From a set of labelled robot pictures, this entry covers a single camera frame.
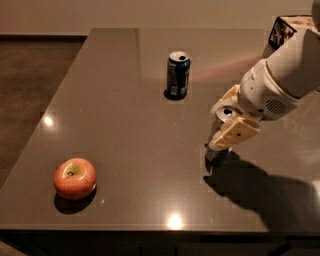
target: blue soda can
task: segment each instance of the blue soda can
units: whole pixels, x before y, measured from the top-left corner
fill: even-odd
[[[190,57],[187,53],[172,52],[167,65],[167,89],[164,95],[170,100],[181,100],[187,96]]]

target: glossy tabletop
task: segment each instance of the glossy tabletop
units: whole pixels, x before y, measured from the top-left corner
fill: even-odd
[[[210,108],[258,61],[265,37],[92,30],[0,191],[0,229],[320,233],[319,93],[261,123],[212,176],[204,165]],[[181,101],[163,96],[174,50],[192,61]],[[96,190],[78,203],[53,186],[74,157],[97,170]]]

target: can label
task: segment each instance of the can label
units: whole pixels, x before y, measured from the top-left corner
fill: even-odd
[[[180,100],[186,97],[189,83],[191,61],[185,52],[177,51],[170,54],[167,63],[167,89],[165,96],[168,99]]]

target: can lid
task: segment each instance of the can lid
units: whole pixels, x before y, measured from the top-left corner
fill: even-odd
[[[190,57],[189,54],[187,54],[186,52],[176,51],[170,54],[170,59],[175,62],[184,62],[190,59]]]

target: floor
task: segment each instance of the floor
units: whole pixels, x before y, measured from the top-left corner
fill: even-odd
[[[0,36],[0,189],[83,41]],[[0,255],[24,254],[0,242]]]

